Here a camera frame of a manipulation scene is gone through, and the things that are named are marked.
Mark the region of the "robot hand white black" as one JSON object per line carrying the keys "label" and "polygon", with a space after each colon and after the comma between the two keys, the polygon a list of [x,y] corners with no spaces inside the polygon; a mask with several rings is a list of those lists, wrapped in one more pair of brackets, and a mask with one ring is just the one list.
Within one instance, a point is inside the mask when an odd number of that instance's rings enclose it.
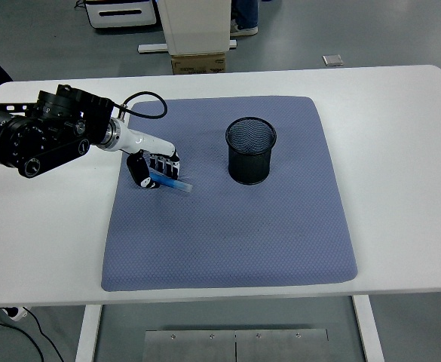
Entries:
{"label": "robot hand white black", "polygon": [[147,133],[131,130],[121,121],[117,123],[116,131],[114,141],[117,143],[113,149],[119,149],[128,154],[128,170],[133,181],[140,188],[159,187],[159,184],[150,177],[149,166],[143,157],[145,152],[149,154],[154,169],[163,172],[171,179],[178,179],[179,156],[172,143]]}

